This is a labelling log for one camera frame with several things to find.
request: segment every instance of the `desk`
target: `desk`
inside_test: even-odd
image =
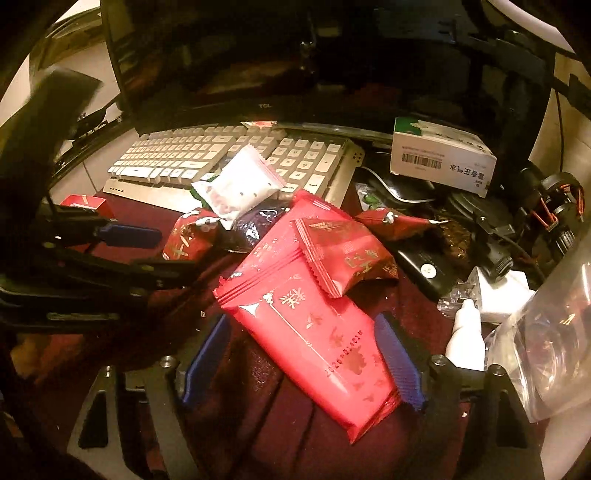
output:
[[[123,223],[158,228],[163,243],[179,214],[133,200],[107,198]],[[99,246],[95,254],[117,261],[147,257],[153,251]],[[211,293],[219,277],[227,276],[243,256],[216,254],[188,293],[160,292],[146,319],[111,332],[70,338],[56,336],[44,353],[44,372],[31,392],[34,411],[47,435],[65,450],[70,431],[98,369],[143,368],[172,354],[203,323],[200,311],[219,311]],[[452,322],[425,299],[404,276],[398,282],[366,281],[350,297],[368,315],[390,310],[432,353],[444,353]],[[240,327],[233,325],[232,342],[208,399],[186,415],[189,441],[212,478],[307,480],[327,478],[390,479],[405,455],[417,416],[403,404],[361,440],[349,445],[345,431],[304,395]],[[441,478],[451,478],[461,448],[460,434],[448,446],[449,461]]]

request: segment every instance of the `red pouch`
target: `red pouch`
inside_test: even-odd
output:
[[[291,210],[213,294],[354,442],[401,401],[376,346],[372,319],[347,297],[328,298],[316,282],[291,224],[303,216],[350,219],[298,192]]]
[[[201,260],[213,245],[218,221],[215,213],[208,210],[185,213],[174,224],[162,256],[165,260]]]
[[[301,250],[316,280],[332,299],[373,278],[398,278],[392,254],[367,227],[354,220],[293,221]]]
[[[391,208],[377,208],[361,212],[355,220],[364,224],[382,240],[402,240],[440,223],[426,218],[410,217]]]

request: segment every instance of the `small bottle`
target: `small bottle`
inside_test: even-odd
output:
[[[456,313],[452,338],[445,355],[458,368],[484,370],[485,347],[480,312],[472,300],[464,300]]]

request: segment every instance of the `cardboard box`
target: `cardboard box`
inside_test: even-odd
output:
[[[113,210],[107,203],[106,199],[100,197],[92,197],[89,195],[68,195],[66,199],[60,203],[65,207],[78,207],[87,210],[96,210],[100,215],[106,218],[115,218]]]
[[[485,197],[496,157],[476,135],[415,118],[398,117],[390,171]]]

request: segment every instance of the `red snack package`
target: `red snack package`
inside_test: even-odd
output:
[[[401,401],[372,319],[347,297],[328,298],[298,245],[291,221],[320,215],[350,219],[307,192],[296,194],[291,210],[213,293],[353,443]]]
[[[372,278],[398,278],[392,254],[367,227],[354,220],[293,221],[300,247],[316,280],[332,299]]]
[[[165,260],[199,261],[216,237],[219,218],[208,210],[194,210],[180,216],[164,245]]]
[[[355,220],[364,224],[382,240],[388,241],[402,240],[445,223],[403,215],[391,208],[367,210],[358,214]]]

